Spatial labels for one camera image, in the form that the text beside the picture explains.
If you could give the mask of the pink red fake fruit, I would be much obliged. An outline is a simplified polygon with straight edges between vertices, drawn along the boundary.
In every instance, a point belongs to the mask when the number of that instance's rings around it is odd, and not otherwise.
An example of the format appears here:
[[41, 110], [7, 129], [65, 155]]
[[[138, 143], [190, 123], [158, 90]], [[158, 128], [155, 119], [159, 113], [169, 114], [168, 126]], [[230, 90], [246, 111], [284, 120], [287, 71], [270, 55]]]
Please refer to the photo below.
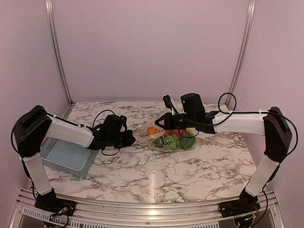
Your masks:
[[182, 138], [184, 135], [184, 130], [166, 130], [164, 133], [164, 137], [167, 137], [169, 135], [176, 135]]

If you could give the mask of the right aluminium frame post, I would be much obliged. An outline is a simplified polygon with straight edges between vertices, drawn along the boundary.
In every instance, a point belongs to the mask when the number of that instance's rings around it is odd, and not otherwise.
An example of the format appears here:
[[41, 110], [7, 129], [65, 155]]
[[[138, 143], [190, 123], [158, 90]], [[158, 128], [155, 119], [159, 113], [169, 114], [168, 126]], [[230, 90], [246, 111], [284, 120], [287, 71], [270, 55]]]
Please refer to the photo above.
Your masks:
[[237, 85], [238, 85], [240, 75], [241, 75], [242, 66], [243, 66], [247, 48], [248, 48], [248, 45], [250, 42], [250, 36], [251, 36], [253, 22], [254, 22], [255, 8], [256, 8], [256, 1], [249, 0], [248, 6], [247, 6], [244, 32], [243, 32], [243, 36], [242, 36], [242, 40], [241, 40], [241, 46], [240, 46], [235, 70], [233, 73], [232, 81], [231, 81], [231, 84], [230, 84], [230, 87], [228, 90], [232, 94], [235, 94], [235, 91], [237, 89]]

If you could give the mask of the front aluminium rail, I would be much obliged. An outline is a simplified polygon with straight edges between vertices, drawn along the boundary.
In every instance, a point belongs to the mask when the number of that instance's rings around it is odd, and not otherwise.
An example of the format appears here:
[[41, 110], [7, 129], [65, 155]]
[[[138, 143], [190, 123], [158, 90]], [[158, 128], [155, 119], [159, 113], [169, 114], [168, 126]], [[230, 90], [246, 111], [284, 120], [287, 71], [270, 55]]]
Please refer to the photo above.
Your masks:
[[69, 197], [74, 213], [52, 216], [35, 207], [32, 191], [21, 189], [9, 222], [10, 228], [283, 228], [273, 191], [258, 196], [260, 208], [237, 215], [222, 215], [228, 199], [181, 203], [128, 203]]

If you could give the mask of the aluminium frame post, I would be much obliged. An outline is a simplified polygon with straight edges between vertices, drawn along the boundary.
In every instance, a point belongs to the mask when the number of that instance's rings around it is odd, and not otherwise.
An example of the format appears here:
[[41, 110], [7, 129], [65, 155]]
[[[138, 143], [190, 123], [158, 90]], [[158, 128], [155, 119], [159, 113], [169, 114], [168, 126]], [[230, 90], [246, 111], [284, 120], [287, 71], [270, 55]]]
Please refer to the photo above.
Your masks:
[[247, 48], [248, 48], [248, 45], [250, 42], [250, 36], [251, 36], [253, 22], [254, 22], [255, 8], [256, 8], [256, 1], [249, 0], [248, 6], [247, 6], [244, 32], [243, 32], [243, 36], [242, 36], [242, 40], [241, 40], [241, 46], [240, 46], [235, 70], [233, 73], [232, 81], [231, 81], [231, 84], [230, 84], [230, 87], [228, 90], [232, 94], [235, 94], [235, 91], [237, 89], [237, 85], [238, 85], [240, 75], [241, 75], [242, 66], [243, 66]]
[[46, 0], [46, 11], [47, 11], [47, 19], [49, 24], [49, 30], [51, 35], [51, 41], [52, 46], [54, 50], [55, 60], [59, 72], [59, 77], [62, 83], [63, 91], [65, 94], [66, 101], [69, 106], [73, 105], [73, 100], [71, 97], [71, 93], [69, 91], [66, 74], [63, 66], [63, 61], [60, 53], [60, 47], [57, 37], [57, 30], [56, 30], [56, 23], [55, 23], [55, 15], [54, 15], [54, 9], [53, 9], [53, 1], [52, 0]]

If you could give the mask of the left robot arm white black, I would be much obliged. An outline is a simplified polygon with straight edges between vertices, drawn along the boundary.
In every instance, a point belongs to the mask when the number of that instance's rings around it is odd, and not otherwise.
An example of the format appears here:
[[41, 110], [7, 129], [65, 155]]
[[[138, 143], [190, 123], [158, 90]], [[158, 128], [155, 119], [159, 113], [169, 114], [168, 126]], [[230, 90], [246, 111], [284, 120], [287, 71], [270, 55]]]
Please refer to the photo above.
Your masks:
[[123, 115], [111, 113], [101, 124], [87, 126], [50, 114], [41, 105], [23, 114], [12, 127], [10, 143], [38, 192], [36, 201], [49, 211], [58, 210], [60, 201], [40, 156], [41, 145], [46, 138], [73, 143], [92, 151], [103, 151], [107, 147], [121, 150], [135, 143], [133, 132], [127, 128], [127, 118]]

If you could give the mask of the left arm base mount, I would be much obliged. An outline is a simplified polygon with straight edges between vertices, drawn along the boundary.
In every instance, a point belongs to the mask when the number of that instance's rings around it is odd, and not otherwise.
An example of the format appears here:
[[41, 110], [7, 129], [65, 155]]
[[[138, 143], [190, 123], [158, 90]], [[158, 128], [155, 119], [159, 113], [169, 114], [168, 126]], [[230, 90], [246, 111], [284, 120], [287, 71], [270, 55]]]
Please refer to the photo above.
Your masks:
[[48, 212], [52, 212], [54, 216], [62, 214], [73, 216], [76, 203], [72, 200], [58, 198], [54, 189], [47, 194], [41, 195], [33, 193], [35, 198], [35, 207]]

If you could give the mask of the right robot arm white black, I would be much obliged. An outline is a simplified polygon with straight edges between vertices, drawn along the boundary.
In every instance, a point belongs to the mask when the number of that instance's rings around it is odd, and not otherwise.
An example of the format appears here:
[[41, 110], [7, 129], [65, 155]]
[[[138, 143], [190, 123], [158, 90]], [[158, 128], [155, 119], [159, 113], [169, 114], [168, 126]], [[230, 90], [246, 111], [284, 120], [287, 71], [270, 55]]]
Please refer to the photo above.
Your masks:
[[255, 173], [236, 201], [235, 208], [245, 213], [254, 205], [254, 198], [263, 190], [278, 171], [280, 164], [294, 150], [290, 149], [294, 123], [283, 116], [278, 107], [266, 111], [238, 112], [236, 110], [206, 112], [201, 97], [197, 93], [181, 96], [183, 113], [179, 113], [169, 95], [163, 97], [165, 113], [155, 121], [164, 130], [185, 130], [195, 128], [206, 134], [247, 133], [261, 135], [265, 138], [265, 152]]

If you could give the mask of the fake orange fruit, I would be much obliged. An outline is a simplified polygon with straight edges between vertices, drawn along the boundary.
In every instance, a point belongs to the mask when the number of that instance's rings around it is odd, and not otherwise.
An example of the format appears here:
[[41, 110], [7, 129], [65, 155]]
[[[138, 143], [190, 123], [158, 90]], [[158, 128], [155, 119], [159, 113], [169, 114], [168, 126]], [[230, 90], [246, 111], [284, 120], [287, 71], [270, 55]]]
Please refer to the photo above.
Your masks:
[[147, 134], [148, 136], [154, 135], [157, 133], [157, 129], [155, 127], [149, 127], [147, 128]]

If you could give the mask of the clear zip top bag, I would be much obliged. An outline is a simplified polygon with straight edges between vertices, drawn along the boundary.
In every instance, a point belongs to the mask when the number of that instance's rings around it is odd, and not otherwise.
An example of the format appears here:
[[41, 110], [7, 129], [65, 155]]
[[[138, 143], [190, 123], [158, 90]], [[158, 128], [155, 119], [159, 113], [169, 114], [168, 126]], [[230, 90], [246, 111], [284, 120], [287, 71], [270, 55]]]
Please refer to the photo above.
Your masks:
[[160, 152], [182, 152], [193, 148], [196, 134], [191, 128], [185, 130], [164, 130], [154, 120], [137, 126], [138, 143]]

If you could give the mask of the dark green fake vegetable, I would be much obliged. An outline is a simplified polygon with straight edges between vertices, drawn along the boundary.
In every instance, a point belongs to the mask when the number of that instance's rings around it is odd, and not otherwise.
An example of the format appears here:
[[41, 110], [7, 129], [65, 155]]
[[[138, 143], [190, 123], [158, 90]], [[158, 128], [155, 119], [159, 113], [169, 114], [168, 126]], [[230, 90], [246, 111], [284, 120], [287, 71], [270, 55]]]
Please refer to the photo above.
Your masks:
[[196, 141], [196, 137], [193, 134], [191, 134], [189, 132], [184, 132], [184, 135], [180, 139], [180, 145], [179, 145], [178, 149], [189, 150], [193, 147], [193, 145], [195, 144], [195, 141]]

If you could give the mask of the light green fake fruit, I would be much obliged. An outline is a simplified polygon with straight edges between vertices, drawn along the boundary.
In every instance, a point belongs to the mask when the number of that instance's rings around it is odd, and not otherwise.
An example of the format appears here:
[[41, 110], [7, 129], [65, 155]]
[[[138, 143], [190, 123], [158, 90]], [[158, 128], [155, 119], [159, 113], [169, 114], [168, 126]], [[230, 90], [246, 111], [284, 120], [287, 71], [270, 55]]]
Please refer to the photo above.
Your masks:
[[165, 137], [165, 140], [167, 142], [167, 145], [165, 148], [167, 150], [172, 150], [172, 151], [177, 150], [181, 143], [180, 138], [176, 135], [169, 135], [169, 136]]

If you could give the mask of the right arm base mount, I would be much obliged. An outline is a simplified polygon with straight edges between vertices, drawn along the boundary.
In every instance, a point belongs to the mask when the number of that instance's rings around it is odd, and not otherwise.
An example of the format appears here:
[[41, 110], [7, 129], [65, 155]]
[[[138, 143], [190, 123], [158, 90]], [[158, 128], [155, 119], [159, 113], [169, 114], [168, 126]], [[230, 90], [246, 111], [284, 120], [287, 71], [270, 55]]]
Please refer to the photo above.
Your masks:
[[258, 197], [250, 195], [245, 189], [242, 190], [238, 199], [224, 201], [218, 204], [218, 212], [221, 213], [223, 218], [258, 210], [260, 210]]

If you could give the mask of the yellow fake banana bunch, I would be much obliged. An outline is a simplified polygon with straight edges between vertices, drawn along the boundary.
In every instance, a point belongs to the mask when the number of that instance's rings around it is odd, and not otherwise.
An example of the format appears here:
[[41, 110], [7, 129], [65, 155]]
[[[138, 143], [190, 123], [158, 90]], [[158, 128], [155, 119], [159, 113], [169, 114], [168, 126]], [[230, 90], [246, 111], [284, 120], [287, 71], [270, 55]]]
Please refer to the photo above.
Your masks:
[[193, 130], [192, 130], [191, 128], [187, 128], [186, 131], [187, 131], [188, 133], [190, 133], [190, 134], [194, 134], [194, 133], [193, 133]]

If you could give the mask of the left aluminium frame post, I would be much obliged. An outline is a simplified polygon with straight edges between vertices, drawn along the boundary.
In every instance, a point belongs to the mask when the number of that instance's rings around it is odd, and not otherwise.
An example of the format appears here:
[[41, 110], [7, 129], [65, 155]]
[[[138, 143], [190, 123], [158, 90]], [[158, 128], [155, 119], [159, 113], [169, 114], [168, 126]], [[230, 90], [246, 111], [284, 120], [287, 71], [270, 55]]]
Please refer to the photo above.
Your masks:
[[73, 105], [73, 100], [71, 97], [71, 93], [69, 91], [66, 74], [63, 66], [63, 61], [60, 53], [60, 47], [57, 37], [57, 30], [56, 30], [56, 23], [55, 23], [55, 15], [54, 15], [54, 9], [53, 9], [53, 1], [52, 0], [46, 0], [46, 11], [47, 11], [47, 19], [49, 24], [49, 30], [51, 35], [51, 41], [52, 46], [54, 50], [55, 60], [59, 72], [59, 77], [62, 83], [63, 91], [65, 94], [66, 101], [69, 106]]

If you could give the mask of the light blue plastic basket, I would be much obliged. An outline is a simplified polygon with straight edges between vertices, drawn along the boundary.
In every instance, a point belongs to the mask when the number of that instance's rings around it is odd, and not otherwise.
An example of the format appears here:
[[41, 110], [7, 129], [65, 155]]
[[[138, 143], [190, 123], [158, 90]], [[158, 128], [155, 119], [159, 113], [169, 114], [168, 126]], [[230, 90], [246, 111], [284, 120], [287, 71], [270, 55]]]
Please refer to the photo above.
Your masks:
[[98, 151], [54, 138], [47, 139], [40, 151], [46, 166], [79, 178], [86, 177], [97, 154]]

